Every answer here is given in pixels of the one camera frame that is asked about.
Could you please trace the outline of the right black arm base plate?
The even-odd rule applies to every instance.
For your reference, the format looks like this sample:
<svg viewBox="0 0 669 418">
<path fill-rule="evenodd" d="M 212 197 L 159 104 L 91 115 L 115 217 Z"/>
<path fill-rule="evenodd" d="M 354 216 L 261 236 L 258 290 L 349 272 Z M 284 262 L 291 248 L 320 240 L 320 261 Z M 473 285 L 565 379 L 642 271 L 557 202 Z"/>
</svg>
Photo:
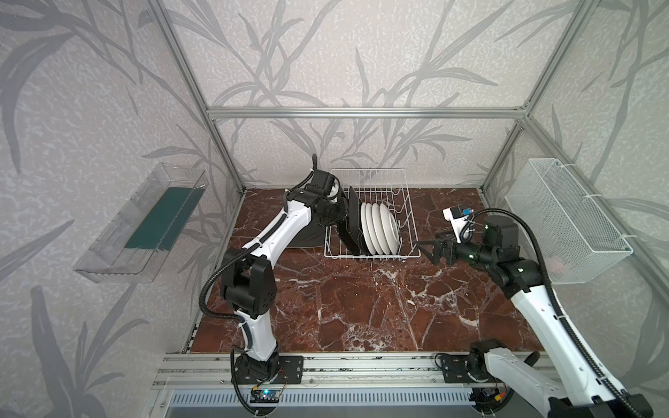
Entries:
<svg viewBox="0 0 669 418">
<path fill-rule="evenodd" d="M 495 385 L 498 379 L 488 373 L 484 359 L 479 355 L 438 353 L 435 365 L 442 372 L 445 383 L 485 383 Z"/>
</svg>

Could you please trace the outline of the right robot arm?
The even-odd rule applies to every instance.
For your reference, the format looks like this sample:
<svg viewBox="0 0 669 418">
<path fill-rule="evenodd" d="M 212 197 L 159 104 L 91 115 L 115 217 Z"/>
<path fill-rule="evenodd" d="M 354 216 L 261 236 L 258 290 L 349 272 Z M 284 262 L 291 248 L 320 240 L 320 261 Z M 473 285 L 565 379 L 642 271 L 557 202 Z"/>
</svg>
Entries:
<svg viewBox="0 0 669 418">
<path fill-rule="evenodd" d="M 439 233 L 416 246 L 434 265 L 463 261 L 486 271 L 524 316 L 560 381 L 521 362 L 496 340 L 470 346 L 472 379 L 489 376 L 503 382 L 544 417 L 652 417 L 653 407 L 644 395 L 630 393 L 610 373 L 564 312 L 529 225 L 503 209 L 482 213 L 486 220 L 481 243 L 462 240 L 478 216 L 465 212 L 451 222 L 452 232 Z"/>
</svg>

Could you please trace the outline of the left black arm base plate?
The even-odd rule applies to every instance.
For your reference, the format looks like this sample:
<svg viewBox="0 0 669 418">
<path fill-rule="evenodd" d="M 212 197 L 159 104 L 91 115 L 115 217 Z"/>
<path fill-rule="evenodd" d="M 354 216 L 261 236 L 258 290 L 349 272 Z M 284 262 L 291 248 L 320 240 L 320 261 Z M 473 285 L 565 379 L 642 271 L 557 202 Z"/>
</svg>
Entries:
<svg viewBox="0 0 669 418">
<path fill-rule="evenodd" d="M 238 384 L 301 384 L 304 357 L 273 355 L 267 362 L 259 362 L 247 355 L 240 355 L 234 361 L 233 372 Z"/>
</svg>

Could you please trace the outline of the black square plate yellow rim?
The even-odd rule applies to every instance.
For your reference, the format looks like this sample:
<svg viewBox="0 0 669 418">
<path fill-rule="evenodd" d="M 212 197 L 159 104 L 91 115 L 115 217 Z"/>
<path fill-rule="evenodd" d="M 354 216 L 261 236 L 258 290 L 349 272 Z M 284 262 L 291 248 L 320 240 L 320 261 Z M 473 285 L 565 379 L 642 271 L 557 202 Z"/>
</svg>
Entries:
<svg viewBox="0 0 669 418">
<path fill-rule="evenodd" d="M 325 244 L 325 226 L 314 224 L 307 225 L 289 242 L 287 248 L 319 248 Z"/>
</svg>

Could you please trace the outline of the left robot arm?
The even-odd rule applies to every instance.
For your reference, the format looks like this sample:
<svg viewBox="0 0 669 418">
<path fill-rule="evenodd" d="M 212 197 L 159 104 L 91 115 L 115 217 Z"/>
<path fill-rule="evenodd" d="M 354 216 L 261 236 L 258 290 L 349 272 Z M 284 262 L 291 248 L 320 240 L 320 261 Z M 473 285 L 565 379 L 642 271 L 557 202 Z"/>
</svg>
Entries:
<svg viewBox="0 0 669 418">
<path fill-rule="evenodd" d="M 341 184 L 330 172 L 314 169 L 305 181 L 284 193 L 282 209 L 241 249 L 226 251 L 221 297 L 240 320 L 244 355 L 267 366 L 278 355 L 270 310 L 277 296 L 274 267 L 290 242 L 308 225 L 336 225 L 348 217 Z"/>
</svg>

